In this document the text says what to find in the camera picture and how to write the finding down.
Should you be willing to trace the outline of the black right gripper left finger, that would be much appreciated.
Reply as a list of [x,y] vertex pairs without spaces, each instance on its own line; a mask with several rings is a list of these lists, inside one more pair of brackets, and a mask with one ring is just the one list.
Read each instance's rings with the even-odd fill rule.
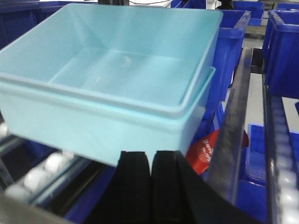
[[114,175],[85,224],[149,224],[150,167],[144,152],[122,151]]

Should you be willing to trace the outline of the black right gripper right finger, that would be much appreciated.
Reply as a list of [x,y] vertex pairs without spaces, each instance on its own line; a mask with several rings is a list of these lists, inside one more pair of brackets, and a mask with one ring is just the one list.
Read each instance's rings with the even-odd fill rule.
[[157,151],[152,163],[155,224],[257,224],[218,195],[179,151]]

